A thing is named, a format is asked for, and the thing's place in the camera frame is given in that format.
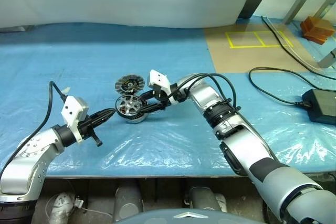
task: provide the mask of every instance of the power cord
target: power cord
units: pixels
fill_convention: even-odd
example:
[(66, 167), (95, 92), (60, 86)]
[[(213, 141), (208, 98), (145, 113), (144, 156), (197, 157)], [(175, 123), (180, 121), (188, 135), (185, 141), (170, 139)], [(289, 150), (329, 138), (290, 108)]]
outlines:
[(272, 21), (266, 17), (267, 19), (267, 22), (268, 24), (271, 25), (271, 27), (273, 28), (273, 30), (278, 34), (279, 37), (281, 37), (283, 39), (283, 41), (286, 43), (284, 46), (287, 46), (287, 48), (289, 48), (293, 54), (298, 58), (298, 60), (301, 60), (302, 63), (306, 64), (306, 66), (308, 66), (309, 68), (311, 69), (315, 69), (316, 71), (323, 71), (324, 73), (336, 73), (335, 70), (331, 70), (331, 71), (328, 71), (327, 69), (321, 69), (321, 68), (317, 68), (317, 67), (314, 67), (313, 65), (309, 64), (308, 62), (306, 62), (294, 49), (293, 47), (288, 43), (287, 39), (282, 35), (281, 32), (279, 32), (277, 30), (277, 28), (273, 25)]
[[(66, 182), (69, 184), (69, 186), (71, 187), (71, 190), (72, 190), (72, 192), (73, 192), (73, 195), (76, 196), (75, 188), (73, 187), (73, 185), (72, 185), (72, 183), (70, 182), (70, 180), (65, 179), (65, 181), (66, 181)], [(57, 193), (57, 194), (55, 194), (55, 195), (52, 195), (52, 196), (48, 199), (48, 201), (47, 201), (47, 203), (46, 203), (46, 205), (45, 205), (45, 207), (44, 207), (44, 212), (45, 212), (45, 214), (46, 214), (48, 220), (50, 219), (50, 216), (49, 216), (49, 214), (48, 214), (48, 206), (49, 206), (49, 203), (50, 203), (50, 201), (51, 201), (55, 196), (58, 196), (59, 194), (60, 194), (60, 193)]]
[(251, 78), (251, 74), (255, 71), (261, 71), (261, 70), (277, 70), (277, 71), (283, 71), (283, 72), (288, 72), (288, 73), (292, 73), (296, 76), (298, 76), (299, 78), (301, 78), (302, 80), (304, 80), (306, 83), (308, 83), (309, 85), (311, 85), (312, 87), (316, 88), (316, 89), (319, 89), (319, 90), (323, 90), (323, 91), (331, 91), (331, 92), (335, 92), (335, 90), (331, 90), (331, 89), (323, 89), (323, 88), (320, 88), (320, 87), (317, 87), (315, 84), (311, 83), (308, 79), (306, 79), (304, 76), (300, 75), (299, 73), (296, 73), (294, 71), (291, 71), (291, 70), (288, 70), (288, 69), (282, 69), (282, 68), (272, 68), (272, 67), (256, 67), (256, 68), (253, 68), (249, 71), (248, 73), (248, 79), (249, 81), (251, 82), (251, 84), (256, 88), (258, 89), (259, 91), (265, 93), (266, 95), (269, 95), (270, 97), (273, 97), (274, 99), (280, 101), (280, 102), (284, 102), (284, 103), (287, 103), (287, 104), (290, 104), (290, 105), (294, 105), (294, 106), (297, 106), (297, 107), (301, 107), (301, 108), (304, 108), (304, 109), (308, 109), (308, 108), (311, 108), (311, 104), (308, 103), (308, 102), (291, 102), (291, 101), (287, 101), (287, 100), (284, 100), (284, 99), (281, 99), (277, 96), (275, 96), (274, 94), (271, 94), (269, 92), (267, 92), (266, 90), (262, 89), (261, 87), (259, 87), (258, 85), (256, 85), (252, 78)]
[(63, 94), (60, 89), (57, 87), (57, 85), (51, 81), (49, 82), (49, 99), (48, 99), (48, 109), (47, 109), (47, 114), (45, 116), (45, 118), (43, 119), (42, 123), (40, 124), (39, 127), (37, 127), (36, 130), (34, 130), (34, 132), (27, 138), (25, 139), (21, 145), (13, 152), (13, 154), (10, 156), (10, 158), (8, 159), (8, 161), (5, 163), (4, 167), (2, 168), (1, 172), (0, 172), (0, 179), (2, 177), (2, 174), (4, 173), (5, 168), (7, 167), (7, 165), (9, 165), (9, 163), (14, 159), (14, 157), (18, 154), (18, 152), (42, 129), (42, 127), (47, 123), (49, 117), (50, 117), (50, 113), (51, 113), (51, 108), (53, 106), (53, 89), (55, 88), (55, 90), (57, 91), (57, 93), (60, 95), (61, 99), (63, 100), (63, 102), (65, 102), (67, 95)]
[(265, 21), (264, 17), (261, 16), (261, 20), (262, 22), (265, 23), (265, 25), (268, 27), (268, 29), (273, 33), (273, 35), (275, 36), (276, 40), (279, 42), (279, 45), (282, 47), (282, 49), (288, 53), (297, 63), (299, 63), (300, 65), (302, 65), (304, 68), (306, 68), (309, 72), (311, 73), (314, 73), (318, 76), (321, 76), (321, 77), (325, 77), (325, 78), (328, 78), (330, 80), (336, 80), (336, 78), (334, 77), (331, 77), (331, 76), (326, 76), (324, 74), (321, 74), (321, 73), (318, 73), (312, 69), (310, 69), (306, 64), (304, 64), (302, 61), (300, 61), (299, 59), (297, 59), (282, 43), (281, 43), (281, 40), (280, 38), (278, 37), (278, 35), (276, 34), (276, 32), (270, 27), (270, 25)]
[(81, 209), (83, 209), (83, 210), (85, 210), (85, 211), (88, 211), (88, 212), (95, 212), (95, 213), (98, 213), (98, 214), (107, 215), (107, 216), (109, 216), (111, 219), (113, 219), (113, 215), (112, 215), (112, 214), (109, 214), (108, 212), (101, 212), (101, 211), (92, 210), (92, 209), (88, 209), (88, 208), (84, 208), (84, 207), (81, 207)]

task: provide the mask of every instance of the yellow tape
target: yellow tape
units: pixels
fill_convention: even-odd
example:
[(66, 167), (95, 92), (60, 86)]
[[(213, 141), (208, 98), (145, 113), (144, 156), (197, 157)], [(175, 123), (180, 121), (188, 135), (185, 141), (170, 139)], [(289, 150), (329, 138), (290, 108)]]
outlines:
[(232, 46), (230, 48), (264, 48), (264, 47), (280, 47), (280, 45)]
[(291, 47), (294, 47), (293, 44), (290, 42), (290, 40), (286, 37), (286, 35), (282, 31), (279, 31), (279, 33), (285, 38), (285, 40)]
[(258, 33), (255, 31), (254, 32), (254, 35), (257, 37), (257, 39), (259, 40), (259, 42), (263, 45), (263, 46), (265, 46), (265, 43), (263, 42), (263, 40), (260, 38), (260, 36), (258, 35)]
[[(258, 35), (258, 33), (270, 33), (271, 31), (226, 31), (225, 32), (225, 36), (229, 42), (230, 48), (264, 48), (264, 47), (280, 47), (280, 45), (266, 45), (264, 43), (264, 41), (262, 40), (262, 38)], [(282, 31), (279, 31), (281, 33), (281, 35), (284, 37), (284, 39), (286, 40), (286, 42), (291, 46), (294, 47), (293, 44), (290, 42), (290, 40), (286, 37), (286, 35), (284, 35), (284, 33)], [(261, 45), (251, 45), (251, 46), (234, 46), (233, 42), (230, 38), (229, 34), (245, 34), (245, 33), (253, 33), (256, 38), (259, 40), (259, 42), (261, 43)]]
[(226, 35), (227, 40), (229, 41), (230, 47), (233, 48), (233, 43), (232, 43), (232, 41), (230, 39), (229, 33), (225, 32), (225, 35)]

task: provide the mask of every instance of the clear plastic film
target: clear plastic film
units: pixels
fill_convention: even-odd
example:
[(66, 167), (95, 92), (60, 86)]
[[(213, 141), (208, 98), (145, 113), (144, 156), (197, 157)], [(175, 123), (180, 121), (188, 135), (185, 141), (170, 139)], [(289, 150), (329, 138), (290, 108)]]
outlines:
[[(87, 33), (96, 29), (99, 34)], [(1, 166), (44, 118), (50, 80), (61, 89), (70, 87), (69, 94), (83, 98), (92, 114), (114, 107), (119, 97), (114, 83), (125, 74), (146, 79), (156, 69), (175, 82), (190, 73), (214, 72), (203, 32), (198, 29), (62, 24), (42, 26), (31, 34), (0, 35), (0, 41), (4, 43), (0, 47)], [(312, 123), (305, 110), (265, 96), (252, 87), (245, 73), (224, 75), (236, 88), (241, 113), (281, 162), (306, 173), (335, 169), (334, 125)], [(336, 89), (332, 81), (304, 75), (317, 85)], [(287, 73), (255, 73), (254, 80), (293, 101), (300, 101), (310, 89)], [(224, 83), (223, 89), (232, 97)], [(63, 125), (61, 108), (54, 92), (46, 127)], [(101, 147), (87, 139), (66, 148), (49, 166), (48, 176), (235, 175), (219, 149), (220, 142), (191, 101), (157, 111), (139, 124), (127, 123), (115, 114), (96, 128), (96, 134), (103, 141)]]

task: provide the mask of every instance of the floor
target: floor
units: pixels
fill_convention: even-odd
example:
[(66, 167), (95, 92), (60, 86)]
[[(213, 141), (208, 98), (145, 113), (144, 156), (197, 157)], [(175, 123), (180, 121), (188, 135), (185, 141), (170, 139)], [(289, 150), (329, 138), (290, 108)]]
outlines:
[[(336, 183), (332, 176), (328, 174), (315, 174), (312, 178), (318, 181), (325, 189), (335, 192)], [(249, 179), (203, 178), (201, 180), (200, 182), (211, 188), (214, 193), (221, 193), (225, 196), (227, 211), (229, 213), (260, 222), (265, 221), (262, 210), (263, 200)], [(118, 179), (47, 179), (38, 200), (32, 223), (47, 223), (45, 214), (46, 203), (53, 195), (63, 191), (75, 190), (76, 195), (85, 201), (84, 207), (112, 214), (114, 195), (119, 181)], [(187, 185), (191, 182), (195, 182), (195, 179), (139, 179), (144, 210), (188, 208), (188, 206), (184, 204), (183, 198), (186, 195)], [(54, 199), (50, 200), (47, 205), (48, 213), (50, 213), (53, 203)], [(70, 215), (68, 223), (90, 224), (112, 223), (112, 221), (111, 218), (106, 215), (76, 209)], [(269, 216), (268, 223), (277, 224), (278, 222), (272, 219), (272, 216)]]

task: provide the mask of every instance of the orange block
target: orange block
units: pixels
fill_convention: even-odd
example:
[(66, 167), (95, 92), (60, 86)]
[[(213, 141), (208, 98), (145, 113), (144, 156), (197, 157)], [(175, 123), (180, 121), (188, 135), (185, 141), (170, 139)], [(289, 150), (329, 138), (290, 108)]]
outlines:
[(314, 41), (315, 43), (318, 43), (320, 45), (323, 45), (327, 41), (326, 39), (321, 39), (321, 38), (318, 38), (318, 37), (312, 37), (312, 36), (306, 36), (306, 35), (303, 35), (303, 38), (306, 38), (307, 40)]
[(329, 38), (329, 36), (326, 36), (326, 35), (309, 32), (307, 29), (306, 23), (304, 22), (300, 23), (300, 27), (302, 29), (303, 36), (317, 37), (317, 38), (324, 39), (324, 40), (327, 40)]
[(335, 33), (335, 29), (333, 28), (332, 24), (321, 18), (315, 18), (315, 17), (308, 17), (304, 21), (307, 32), (314, 33), (314, 34), (320, 34), (324, 36), (332, 36)]

